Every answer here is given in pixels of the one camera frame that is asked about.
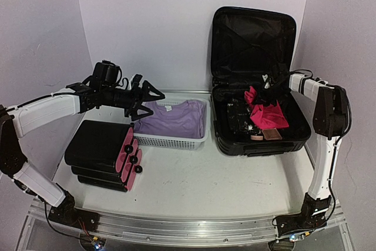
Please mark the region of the small red item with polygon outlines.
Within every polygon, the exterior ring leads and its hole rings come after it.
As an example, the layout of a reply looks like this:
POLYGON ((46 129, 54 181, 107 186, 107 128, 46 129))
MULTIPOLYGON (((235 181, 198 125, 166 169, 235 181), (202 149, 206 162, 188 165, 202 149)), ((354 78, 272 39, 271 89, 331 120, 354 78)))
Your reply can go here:
POLYGON ((257 91, 252 86, 244 92, 244 100, 250 108, 250 119, 259 129, 285 129, 289 127, 279 101, 265 106, 262 103, 257 103, 256 98, 257 91))

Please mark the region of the black ribbed hard suitcase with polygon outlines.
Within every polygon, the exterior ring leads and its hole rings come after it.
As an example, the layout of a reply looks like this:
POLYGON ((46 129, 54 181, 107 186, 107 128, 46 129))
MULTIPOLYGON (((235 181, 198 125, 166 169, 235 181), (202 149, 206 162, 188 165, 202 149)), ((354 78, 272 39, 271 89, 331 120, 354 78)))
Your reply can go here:
POLYGON ((214 132, 218 149, 228 156, 270 156, 300 150, 311 128, 292 96, 288 82, 277 88, 278 102, 289 127, 280 129, 280 140, 252 140, 250 132, 234 128, 229 105, 241 107, 247 121, 245 91, 260 91, 263 75, 273 83, 285 78, 293 58, 297 25, 287 14, 224 6, 213 17, 210 68, 214 132))

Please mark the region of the white perforated plastic basket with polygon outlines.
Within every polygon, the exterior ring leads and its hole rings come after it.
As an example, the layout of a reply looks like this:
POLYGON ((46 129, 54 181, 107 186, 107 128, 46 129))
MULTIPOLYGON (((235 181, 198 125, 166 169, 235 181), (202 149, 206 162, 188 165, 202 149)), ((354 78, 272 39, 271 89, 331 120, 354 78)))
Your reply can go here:
MULTIPOLYGON (((186 100, 191 100, 194 98, 179 98, 179 97, 168 97, 161 101, 155 101, 159 105, 177 105, 186 100)), ((157 136, 157 135, 145 135, 135 132, 135 137, 138 139, 141 145, 147 146, 157 146, 163 148, 174 148, 174 149, 186 149, 186 150, 196 150, 199 146, 206 141, 209 136, 210 131, 210 102, 207 99, 196 99, 201 101, 206 106, 206 116, 205 116, 205 135, 201 139, 188 139, 188 138, 174 138, 169 136, 157 136)))

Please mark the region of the purple shirt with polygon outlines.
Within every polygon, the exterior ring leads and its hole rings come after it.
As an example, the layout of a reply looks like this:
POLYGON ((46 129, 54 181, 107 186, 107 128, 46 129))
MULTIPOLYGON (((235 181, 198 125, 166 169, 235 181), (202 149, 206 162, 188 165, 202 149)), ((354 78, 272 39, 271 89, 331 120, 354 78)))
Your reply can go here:
POLYGON ((204 137, 206 106, 203 102, 196 99, 177 105, 147 102, 146 106, 153 111, 153 115, 135 122, 136 133, 188 139, 204 137))

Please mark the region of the black white patterned garment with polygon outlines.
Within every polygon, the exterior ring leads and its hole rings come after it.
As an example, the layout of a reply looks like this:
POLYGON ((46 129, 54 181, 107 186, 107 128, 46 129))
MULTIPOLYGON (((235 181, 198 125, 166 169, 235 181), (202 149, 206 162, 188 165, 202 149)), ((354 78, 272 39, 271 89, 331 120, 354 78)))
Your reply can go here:
POLYGON ((261 130, 250 119, 251 109, 245 102, 232 101, 227 104, 227 120, 234 133, 258 135, 261 130))

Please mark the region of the small round pink tin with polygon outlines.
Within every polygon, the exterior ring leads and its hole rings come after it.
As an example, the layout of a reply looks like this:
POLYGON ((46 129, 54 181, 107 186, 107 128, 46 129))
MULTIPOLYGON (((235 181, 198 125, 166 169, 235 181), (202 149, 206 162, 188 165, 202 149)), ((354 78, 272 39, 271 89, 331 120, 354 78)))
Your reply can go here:
POLYGON ((250 139, 255 141, 262 141, 264 140, 264 136, 261 134, 251 135, 250 139))

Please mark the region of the black pink small suitcase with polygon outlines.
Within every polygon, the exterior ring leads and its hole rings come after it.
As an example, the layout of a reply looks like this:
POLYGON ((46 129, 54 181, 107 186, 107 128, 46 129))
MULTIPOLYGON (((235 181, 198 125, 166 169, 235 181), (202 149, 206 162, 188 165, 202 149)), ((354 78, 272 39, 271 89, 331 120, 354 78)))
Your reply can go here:
POLYGON ((65 150, 65 163, 80 183, 128 192, 143 172, 134 124, 83 121, 65 150))

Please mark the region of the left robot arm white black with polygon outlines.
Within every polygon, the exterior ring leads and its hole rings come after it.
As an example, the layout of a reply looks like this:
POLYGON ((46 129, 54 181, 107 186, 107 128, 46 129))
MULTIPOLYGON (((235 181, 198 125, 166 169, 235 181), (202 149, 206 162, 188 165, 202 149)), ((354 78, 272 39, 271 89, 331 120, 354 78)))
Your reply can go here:
POLYGON ((165 95, 148 81, 132 79, 130 86, 79 82, 50 94, 1 108, 1 175, 20 183, 46 203, 67 226, 79 220, 78 211, 63 201, 67 192, 51 179, 82 115, 101 106, 123 109, 137 120, 151 115, 145 102, 165 95))

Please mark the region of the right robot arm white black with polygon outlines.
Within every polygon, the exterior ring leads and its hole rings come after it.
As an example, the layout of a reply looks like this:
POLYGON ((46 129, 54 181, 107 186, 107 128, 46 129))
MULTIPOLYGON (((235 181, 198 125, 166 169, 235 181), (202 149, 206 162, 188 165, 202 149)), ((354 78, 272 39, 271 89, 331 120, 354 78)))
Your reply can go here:
POLYGON ((314 200, 323 200, 333 194, 331 183, 337 156, 343 137, 351 129, 352 112, 344 88, 305 72, 305 69, 291 71, 277 80, 263 75, 260 98, 272 102, 283 91, 293 91, 314 102, 312 125, 317 136, 317 156, 308 194, 314 200))

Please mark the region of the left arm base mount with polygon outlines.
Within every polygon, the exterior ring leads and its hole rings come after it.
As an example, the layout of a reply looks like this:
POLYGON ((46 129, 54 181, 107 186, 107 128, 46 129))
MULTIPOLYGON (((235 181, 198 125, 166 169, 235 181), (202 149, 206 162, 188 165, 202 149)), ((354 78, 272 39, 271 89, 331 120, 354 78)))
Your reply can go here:
POLYGON ((81 228, 87 232, 94 232, 98 228, 99 214, 75 207, 75 199, 64 191, 65 198, 58 206, 52 206, 48 213, 48 220, 64 226, 81 228))

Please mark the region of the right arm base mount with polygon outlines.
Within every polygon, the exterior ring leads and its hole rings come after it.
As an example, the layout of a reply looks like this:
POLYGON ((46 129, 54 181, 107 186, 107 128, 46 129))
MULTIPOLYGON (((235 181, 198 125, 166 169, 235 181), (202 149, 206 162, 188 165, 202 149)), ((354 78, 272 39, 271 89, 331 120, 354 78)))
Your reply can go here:
POLYGON ((279 215, 273 219, 277 228, 277 236, 282 238, 296 233, 312 232, 325 227, 331 216, 331 214, 326 216, 331 202, 331 195, 325 199, 314 199, 308 192, 305 193, 299 213, 279 215))

